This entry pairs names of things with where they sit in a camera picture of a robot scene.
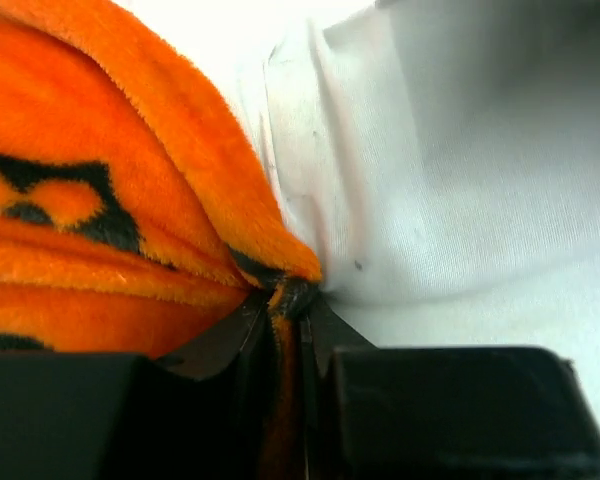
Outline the orange patterned pillowcase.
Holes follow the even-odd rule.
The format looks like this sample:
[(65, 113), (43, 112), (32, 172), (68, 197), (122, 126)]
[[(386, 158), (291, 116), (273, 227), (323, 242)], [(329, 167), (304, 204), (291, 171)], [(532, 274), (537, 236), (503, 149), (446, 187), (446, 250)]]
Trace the orange patterned pillowcase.
[(0, 351), (157, 358), (264, 292), (256, 475), (297, 479), (293, 321), (321, 279), (188, 59), (110, 1), (0, 1)]

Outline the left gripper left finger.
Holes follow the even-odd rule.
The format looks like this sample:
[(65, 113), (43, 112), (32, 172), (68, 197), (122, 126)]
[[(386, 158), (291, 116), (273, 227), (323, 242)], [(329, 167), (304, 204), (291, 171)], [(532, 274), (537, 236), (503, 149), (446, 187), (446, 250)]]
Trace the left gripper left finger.
[(272, 393), (262, 293), (158, 359), (0, 335), (0, 479), (252, 479)]

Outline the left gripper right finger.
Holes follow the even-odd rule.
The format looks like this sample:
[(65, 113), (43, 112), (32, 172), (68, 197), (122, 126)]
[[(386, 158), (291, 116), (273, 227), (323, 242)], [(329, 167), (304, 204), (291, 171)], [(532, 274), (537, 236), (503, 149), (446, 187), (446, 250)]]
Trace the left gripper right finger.
[(552, 351), (380, 348), (323, 300), (299, 327), (307, 478), (600, 479), (600, 428)]

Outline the white pillow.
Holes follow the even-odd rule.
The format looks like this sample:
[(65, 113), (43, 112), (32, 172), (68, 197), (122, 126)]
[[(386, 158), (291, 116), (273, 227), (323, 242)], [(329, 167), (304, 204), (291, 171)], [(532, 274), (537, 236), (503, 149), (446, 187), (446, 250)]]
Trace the white pillow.
[(600, 1), (376, 1), (235, 104), (332, 308), (382, 346), (538, 345), (600, 424)]

